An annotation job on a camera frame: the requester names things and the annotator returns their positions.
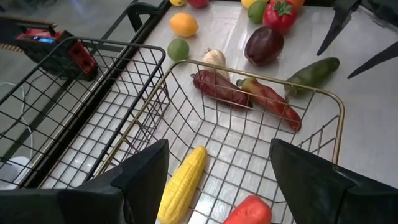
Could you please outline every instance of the wire grid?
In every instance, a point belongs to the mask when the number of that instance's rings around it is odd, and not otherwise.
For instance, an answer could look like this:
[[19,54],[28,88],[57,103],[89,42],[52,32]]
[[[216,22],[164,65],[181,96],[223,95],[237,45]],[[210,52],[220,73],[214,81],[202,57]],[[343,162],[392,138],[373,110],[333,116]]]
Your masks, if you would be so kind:
[[[65,69],[57,76],[42,70],[38,64],[35,70],[28,74],[26,80],[19,83],[2,100],[4,102],[0,105],[2,121],[13,123],[12,126],[6,125],[7,129],[0,136],[1,145],[6,146],[5,149],[15,144],[23,131],[27,131],[22,118],[25,118],[32,126],[32,118],[37,114],[43,115],[40,124],[36,128],[31,128],[33,147],[30,145],[30,139],[25,138],[20,142],[20,146],[12,158],[8,160],[2,158],[3,163],[0,164],[0,170],[5,165],[22,168],[14,177],[2,178],[0,176],[2,189],[25,187],[25,185],[21,185],[21,182],[27,174],[41,172],[40,169],[35,168],[35,164],[51,155],[52,148],[49,146],[60,144],[59,133],[63,130],[76,133],[75,137],[69,145],[65,146],[66,150],[62,156],[58,158],[51,171],[45,175],[41,187],[70,188],[79,186],[91,167],[94,166],[95,161],[104,155],[101,153],[112,146],[111,143],[114,139],[119,138],[118,133],[115,133],[118,127],[122,126],[125,120],[128,124],[134,119],[134,113],[138,109],[128,113],[129,109],[134,106],[140,108],[162,76],[159,65],[162,63],[165,53],[161,48],[95,39],[75,39],[85,46],[87,52],[90,52],[98,67],[98,74],[93,81],[74,79],[72,84],[65,88],[63,84],[67,81],[60,77],[65,75],[62,73],[65,73],[65,70],[73,63],[72,61],[68,65],[64,65]],[[137,50],[131,60],[120,56],[120,52],[126,46]],[[54,51],[44,61],[50,60],[53,53]],[[117,64],[123,62],[126,62],[128,66],[118,68]],[[112,74],[115,73],[119,73],[119,75],[112,77]],[[70,122],[76,121],[82,116],[81,113],[78,113],[79,109],[87,109],[90,97],[99,95],[103,91],[102,87],[110,80],[114,83],[104,97],[96,102],[94,113],[84,121],[81,129],[71,129]],[[25,100],[18,92],[20,86],[24,86],[30,91]],[[63,88],[64,92],[57,101],[52,100],[51,97],[60,88]],[[7,106],[16,101],[25,105],[22,115],[7,110]],[[53,106],[43,114],[44,104],[48,101],[53,101]],[[16,156],[27,157],[29,162],[26,164],[15,162],[13,158]]]
[[[336,96],[315,89],[305,99],[291,100],[289,105],[303,122],[302,129],[295,132],[280,116],[259,105],[232,109],[201,94],[193,85],[179,84],[192,82],[188,74],[202,66],[210,65],[187,60],[169,69],[149,97],[158,105],[166,105],[156,130],[133,121],[98,174],[149,144],[168,139],[170,178],[194,147],[204,145],[208,150],[205,171],[182,223],[222,223],[248,195],[258,195],[270,206],[272,223],[293,223],[270,163],[270,141],[280,138],[331,161],[333,153],[338,153],[335,149],[338,151],[340,143],[344,106]],[[217,69],[230,72],[233,81],[254,76]],[[283,90],[282,81],[255,77],[277,92]]]

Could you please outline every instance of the garlic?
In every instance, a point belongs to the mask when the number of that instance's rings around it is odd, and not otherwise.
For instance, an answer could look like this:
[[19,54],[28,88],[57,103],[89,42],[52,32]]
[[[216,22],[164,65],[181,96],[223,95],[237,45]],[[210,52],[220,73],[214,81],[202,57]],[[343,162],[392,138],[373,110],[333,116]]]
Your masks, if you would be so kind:
[[[207,49],[205,56],[203,57],[203,62],[221,67],[226,66],[226,59],[223,52],[217,49]],[[204,67],[204,69],[214,72],[214,68],[211,67]],[[216,73],[230,81],[229,73],[227,71],[216,69]]]

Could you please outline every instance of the grey floor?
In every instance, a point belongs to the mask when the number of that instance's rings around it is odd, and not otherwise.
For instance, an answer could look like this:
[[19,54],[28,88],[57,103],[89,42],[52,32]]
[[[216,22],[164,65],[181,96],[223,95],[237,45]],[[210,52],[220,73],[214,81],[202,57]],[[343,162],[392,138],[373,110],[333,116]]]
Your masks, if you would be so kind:
[[[5,14],[54,22],[58,24],[56,30],[67,30],[76,36],[100,39],[113,25],[115,20],[123,13],[131,1],[132,0],[58,0],[55,2],[39,4],[33,11],[28,11],[26,8],[21,7],[15,0],[0,0],[0,5],[6,9]],[[157,6],[161,0],[145,0],[145,2]],[[128,42],[133,36],[134,31],[128,18],[125,17],[114,32],[108,37],[108,40]],[[0,49],[0,67],[2,68],[2,73],[0,73],[0,83],[18,83],[35,67],[35,63],[24,54]],[[37,89],[32,90],[29,93],[27,101],[36,100],[35,98],[37,97],[35,94],[37,94],[39,90],[48,88],[49,82],[51,82],[51,80],[48,77],[40,77],[37,79],[34,83],[34,86]],[[1,85],[0,98],[5,96],[11,89],[12,86]],[[51,95],[51,93],[55,93],[55,91],[56,90],[52,90],[48,93]],[[21,99],[20,90],[17,91],[15,95]],[[7,100],[5,103],[0,105],[0,111],[6,111],[7,114],[11,114],[15,118],[18,117],[21,113],[21,101],[16,97],[12,100]],[[26,121],[30,123],[36,114],[37,113],[27,113],[25,115]],[[0,122],[3,124],[0,128],[0,133],[13,124],[13,120],[3,114],[0,114]],[[18,136],[23,130],[25,130],[25,126],[23,124],[19,127],[16,126],[12,130],[12,135]],[[40,142],[40,140],[37,140],[38,138],[40,139],[40,137],[35,135],[35,145],[37,142]],[[10,141],[10,139],[6,141],[3,138],[1,140],[2,148],[0,149],[0,159],[7,152],[7,149],[11,144],[12,141]],[[27,155],[25,150],[23,150],[20,151],[20,153],[16,153],[15,156],[29,155]]]

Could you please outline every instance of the tomato stem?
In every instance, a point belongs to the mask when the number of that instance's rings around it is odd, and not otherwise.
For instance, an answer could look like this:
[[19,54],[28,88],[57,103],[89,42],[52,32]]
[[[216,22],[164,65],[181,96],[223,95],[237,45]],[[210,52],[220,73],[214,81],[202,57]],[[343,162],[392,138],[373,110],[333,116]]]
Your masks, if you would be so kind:
[[281,1],[276,1],[274,10],[278,12],[279,16],[283,15],[292,15],[292,8],[293,6],[290,4],[286,3],[286,0]]

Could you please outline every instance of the lime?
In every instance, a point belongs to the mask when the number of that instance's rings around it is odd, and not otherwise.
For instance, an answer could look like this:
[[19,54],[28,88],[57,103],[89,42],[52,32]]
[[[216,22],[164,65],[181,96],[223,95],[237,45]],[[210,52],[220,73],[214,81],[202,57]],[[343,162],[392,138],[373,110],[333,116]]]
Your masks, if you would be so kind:
[[267,3],[265,1],[256,1],[250,5],[248,9],[248,18],[255,24],[262,22],[262,15],[266,10]]
[[167,55],[174,62],[187,59],[189,54],[189,45],[187,41],[176,38],[167,47]]

